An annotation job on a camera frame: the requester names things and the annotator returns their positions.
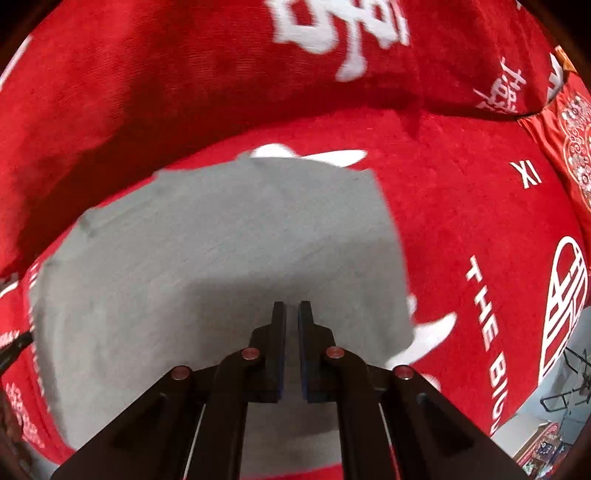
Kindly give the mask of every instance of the floor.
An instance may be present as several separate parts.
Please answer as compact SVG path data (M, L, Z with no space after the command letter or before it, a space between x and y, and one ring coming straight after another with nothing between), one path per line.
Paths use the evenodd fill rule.
M57 465L43 458L32 448L30 451L33 456L33 480L49 480L53 472L57 469Z
M591 363L591 307L584 309L579 323L572 333L567 346L579 355L583 355L583 350L586 349L587 358ZM569 355L569 362L576 369L582 369L584 367L583 362L571 355ZM532 396L522 405L518 410L518 413L529 413L544 420L560 423L560 433L563 440L566 443L574 443L587 421L589 414L591 414L591 404L583 403L582 405L574 406L574 403L582 401L586 397L574 394L571 397L569 408L567 410L554 413L546 412L540 404L540 399L549 395L562 393L566 390L572 389L575 385L578 387L581 385L581 382L582 376L576 375L571 369L569 369L563 358L557 363L552 371L550 371Z

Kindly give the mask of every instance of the gray cloth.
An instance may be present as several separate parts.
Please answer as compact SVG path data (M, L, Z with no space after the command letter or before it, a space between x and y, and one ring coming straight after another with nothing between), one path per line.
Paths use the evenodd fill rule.
M242 476L340 462L336 408L301 398L296 305L384 365L412 341L405 268L370 171L250 158L155 182L86 212L31 291L46 397L81 447L170 368L209 367L282 300L285 395L251 404Z

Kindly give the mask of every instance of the white logo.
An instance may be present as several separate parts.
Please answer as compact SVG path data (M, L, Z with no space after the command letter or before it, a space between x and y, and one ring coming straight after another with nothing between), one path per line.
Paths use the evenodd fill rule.
M521 76L521 70L514 72L505 65L505 57L501 58L501 69L503 73L497 78L491 86L491 94L485 95L475 88L472 89L475 94L484 100L476 105L476 108L490 110L491 112L517 113L517 92L521 91L520 83L527 85L525 78Z
M251 153L253 158L305 158L307 160L328 163L335 167L349 167L367 156L365 150L335 150L332 152L315 153L300 157L289 147L279 143L270 143L254 149Z
M408 296L407 306L408 313L412 318L417 311L417 298L414 295ZM414 339L410 347L398 355L391 357L386 362L386 368L392 370L397 365L411 365L426 356L429 352L441 345L450 335L456 324L456 319L457 314L451 312L442 319L435 320L434 322L416 325L414 328ZM429 374L422 375L431 385L441 391L441 384L437 378Z
M559 272L559 260L564 262L573 257L568 271ZM565 236L558 243L552 262L538 385L562 355L566 342L579 321L586 298L587 267L583 253L573 238Z
M390 48L399 41L409 45L408 24L402 16L397 0L306 0L312 17L312 25L298 25L291 10L295 0L265 0L273 16L276 43L297 43L305 51L316 55L326 54L336 48L339 39L333 18L347 23L347 56L336 73L339 82L350 82L363 76L367 60L361 48L361 29L378 39L381 48Z
M530 177L530 174L527 173L527 168L525 166L526 163L530 168L532 174L534 175L535 179ZM519 165L517 163L509 162L509 165L511 165L514 169L521 173L521 180L523 181L523 188L525 190L530 188L530 184L535 187L538 183L542 183L542 181L540 180L540 176L538 175L534 166L531 164L529 160L521 160L519 162Z

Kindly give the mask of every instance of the metal stand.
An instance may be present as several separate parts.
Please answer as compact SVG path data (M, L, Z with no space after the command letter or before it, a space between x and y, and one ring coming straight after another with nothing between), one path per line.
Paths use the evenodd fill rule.
M566 352L569 352L571 355L574 355L582 365L584 365L584 369L582 372L579 372L575 367L573 367L569 362L569 357L566 355ZM578 393L579 395L587 395L581 401L576 402L573 407L581 405L583 403L589 403L591 400L591 372L587 372L587 367L591 367L591 364L587 360L587 350L583 350L583 356L580 356L574 350L571 350L569 347L566 347L563 352L564 361L566 362L566 366L570 368L575 374L581 373L583 377L583 381L578 387L574 387L572 390L567 390L566 392L559 393L558 395L551 395L549 397L543 397L540 399L540 404L544 407L544 410L551 413L554 411L566 410L570 406L570 399L573 393ZM549 400L562 400L562 405L559 405L556 408L552 408L547 405Z

